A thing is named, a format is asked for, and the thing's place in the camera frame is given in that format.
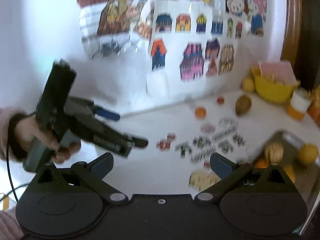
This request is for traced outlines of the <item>person left hand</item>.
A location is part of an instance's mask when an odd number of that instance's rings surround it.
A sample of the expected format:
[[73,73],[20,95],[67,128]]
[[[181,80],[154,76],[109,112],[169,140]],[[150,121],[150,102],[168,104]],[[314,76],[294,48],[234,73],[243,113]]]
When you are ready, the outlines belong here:
[[71,142],[67,148],[60,147],[57,139],[50,131],[42,131],[36,121],[35,115],[28,116],[20,120],[14,128],[14,135],[25,152],[30,152],[34,139],[38,139],[49,149],[54,150],[52,161],[56,164],[62,164],[71,158],[73,154],[80,151],[80,142]]

